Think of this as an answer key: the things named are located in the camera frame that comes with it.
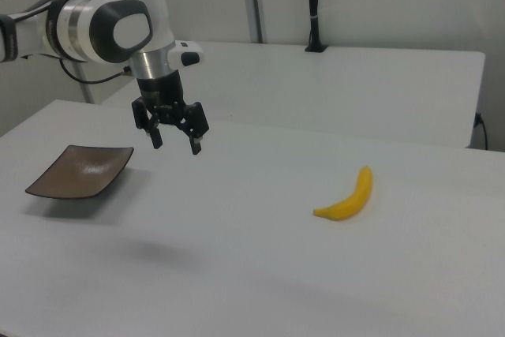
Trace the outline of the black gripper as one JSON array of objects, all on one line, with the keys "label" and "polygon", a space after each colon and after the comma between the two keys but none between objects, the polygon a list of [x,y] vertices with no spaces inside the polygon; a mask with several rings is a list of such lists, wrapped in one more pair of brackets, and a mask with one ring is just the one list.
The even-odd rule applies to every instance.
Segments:
[{"label": "black gripper", "polygon": [[132,102],[135,126],[149,135],[153,148],[163,145],[159,123],[175,124],[189,138],[192,153],[198,155],[209,124],[200,102],[185,104],[179,72],[175,70],[155,79],[137,79],[137,83],[141,97]]}]

